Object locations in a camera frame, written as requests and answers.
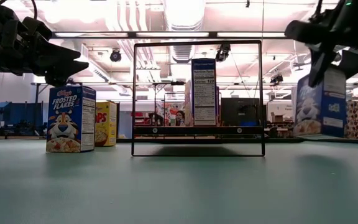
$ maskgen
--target nutrition facts label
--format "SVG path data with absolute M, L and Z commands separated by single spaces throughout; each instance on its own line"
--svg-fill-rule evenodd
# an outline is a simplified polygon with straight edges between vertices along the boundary
M 94 100 L 85 97 L 83 98 L 82 146 L 93 146 L 94 144 L 94 105 Z
M 192 60 L 195 126 L 216 125 L 215 60 Z

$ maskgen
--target ceiling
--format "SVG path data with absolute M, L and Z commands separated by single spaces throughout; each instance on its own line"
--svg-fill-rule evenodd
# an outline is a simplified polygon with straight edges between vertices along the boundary
M 176 11 L 164 13 L 164 4 L 167 6 L 173 4 L 174 1 L 77 0 L 75 9 L 73 9 L 73 1 L 70 0 L 44 0 L 36 1 L 36 3 L 39 19 L 54 32 L 166 31 L 169 29 L 165 17 L 168 13 L 169 15 L 178 14 L 182 22 L 188 22 L 189 18 L 196 17 L 201 11 L 202 25 L 198 31 L 260 33 L 283 32 L 292 20 L 307 20 L 314 13 L 316 4 L 315 0 L 251 0 L 247 7 L 247 1 L 240 0 L 181 0 L 180 4 L 175 5 Z M 324 0 L 323 8 L 333 8 L 337 2 L 338 0 Z M 30 0 L 8 0 L 4 5 L 15 10 L 21 19 L 33 14 Z M 133 44 L 139 40 L 63 39 L 51 41 L 76 50 L 81 50 L 81 46 L 84 45 L 89 50 L 88 60 L 106 72 L 112 82 L 132 81 Z M 161 41 L 166 40 L 141 40 L 141 42 Z M 215 57 L 218 47 L 218 45 L 194 46 L 193 58 Z M 120 49 L 122 56 L 120 62 L 112 62 L 109 59 L 113 49 Z M 137 68 L 143 68 L 136 71 L 139 77 L 138 82 L 186 80 L 191 77 L 190 64 L 176 63 L 170 47 L 150 47 L 138 49 L 138 52 L 140 54 L 137 57 Z M 257 45 L 231 45 L 229 57 L 224 62 L 217 63 L 217 82 L 243 81 L 254 85 L 253 83 L 258 81 L 257 75 L 259 74 L 257 52 Z M 292 63 L 307 58 L 308 53 L 308 49 L 302 43 L 292 40 L 264 39 L 262 42 L 264 80 L 269 82 L 271 76 L 281 73 L 284 76 L 284 83 L 296 83 L 299 78 L 308 73 L 308 68 L 306 66 L 296 71 Z M 76 74 L 74 78 L 84 82 L 103 81 L 91 71 L 83 71 Z M 358 75 L 348 81 L 358 82 Z M 100 87 L 100 90 L 105 91 L 106 87 Z M 107 88 L 107 90 L 115 91 L 116 89 Z

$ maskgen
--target green table surface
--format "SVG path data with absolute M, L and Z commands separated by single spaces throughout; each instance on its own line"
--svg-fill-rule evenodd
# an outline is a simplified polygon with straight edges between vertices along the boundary
M 134 158 L 129 144 L 62 154 L 0 140 L 0 223 L 358 223 L 358 144 Z

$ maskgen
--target shelf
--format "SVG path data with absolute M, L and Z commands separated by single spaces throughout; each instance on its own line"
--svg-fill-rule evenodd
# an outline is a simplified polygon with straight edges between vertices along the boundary
M 261 126 L 248 127 L 134 127 L 134 134 L 261 134 Z

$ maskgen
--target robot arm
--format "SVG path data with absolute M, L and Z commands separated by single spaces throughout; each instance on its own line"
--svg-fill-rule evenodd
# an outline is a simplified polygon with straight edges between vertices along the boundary
M 49 85 L 62 86 L 69 76 L 88 68 L 88 63 L 74 60 L 81 56 L 79 52 L 48 42 L 52 31 L 43 22 L 30 17 L 20 22 L 11 9 L 1 5 L 3 2 L 0 1 L 0 72 L 18 76 L 33 73 L 45 77 Z
M 342 71 L 346 78 L 358 73 L 358 0 L 340 0 L 332 10 L 320 13 L 323 0 L 319 0 L 310 22 L 292 21 L 285 35 L 305 43 L 311 52 L 309 86 L 314 87 L 329 67 Z M 336 45 L 350 47 L 342 51 L 340 64 L 333 65 Z

